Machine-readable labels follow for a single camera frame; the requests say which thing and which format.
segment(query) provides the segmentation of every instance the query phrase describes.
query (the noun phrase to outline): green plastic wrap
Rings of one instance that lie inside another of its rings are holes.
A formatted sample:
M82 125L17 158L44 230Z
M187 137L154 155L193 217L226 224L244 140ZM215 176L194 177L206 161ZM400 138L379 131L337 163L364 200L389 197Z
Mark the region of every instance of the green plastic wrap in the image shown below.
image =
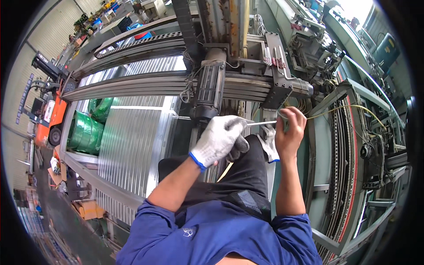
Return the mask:
M99 155L104 125L75 111L69 130L68 148L82 153Z
M88 103L88 112L91 117L100 123L105 123L109 115L110 106L112 105L113 98L93 98Z

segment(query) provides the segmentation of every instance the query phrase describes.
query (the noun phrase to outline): forklift wheel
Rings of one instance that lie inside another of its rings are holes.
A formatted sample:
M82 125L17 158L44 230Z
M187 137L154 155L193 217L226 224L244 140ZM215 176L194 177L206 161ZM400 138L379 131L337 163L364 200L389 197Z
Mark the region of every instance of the forklift wheel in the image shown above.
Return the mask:
M49 142L51 145L53 146L59 145L61 137L62 137L62 131L59 128L53 127L50 129Z

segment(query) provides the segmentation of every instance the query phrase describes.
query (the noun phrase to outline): logo on jacket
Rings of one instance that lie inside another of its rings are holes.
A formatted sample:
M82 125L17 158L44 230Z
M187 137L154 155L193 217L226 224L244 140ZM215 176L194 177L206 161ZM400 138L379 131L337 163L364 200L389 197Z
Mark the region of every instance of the logo on jacket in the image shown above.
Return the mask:
M185 237L191 237L193 235L193 229L191 228L183 228Z

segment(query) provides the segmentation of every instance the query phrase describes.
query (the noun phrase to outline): orange forklift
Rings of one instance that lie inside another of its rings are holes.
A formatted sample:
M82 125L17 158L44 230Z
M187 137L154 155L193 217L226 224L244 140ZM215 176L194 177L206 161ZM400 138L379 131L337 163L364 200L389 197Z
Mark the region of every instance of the orange forklift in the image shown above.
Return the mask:
M66 69L55 66L40 52L36 54L31 65L48 75L50 81L33 81L34 74L31 74L22 96L19 112L29 116L30 121L36 124L35 145L53 149L60 144L62 121L67 108L67 103L60 98L62 91L74 90L77 82ZM25 100L31 88L40 91L40 97L34 99L29 111L25 108Z

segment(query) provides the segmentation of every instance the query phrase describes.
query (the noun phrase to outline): glove with blue cuff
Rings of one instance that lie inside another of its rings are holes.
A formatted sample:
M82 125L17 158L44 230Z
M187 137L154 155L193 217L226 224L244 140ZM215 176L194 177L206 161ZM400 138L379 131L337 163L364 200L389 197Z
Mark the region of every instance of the glove with blue cuff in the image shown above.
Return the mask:
M201 171L204 171L215 161L230 153L236 140L238 142L244 140L248 150L249 145L241 136L246 125L246 119L234 115L213 117L189 155L201 168Z
M268 163L280 161L280 156L275 148L275 129L271 124L261 125L261 128L265 132L265 137L262 138L259 134L256 134L256 136L261 142L262 149L268 155Z

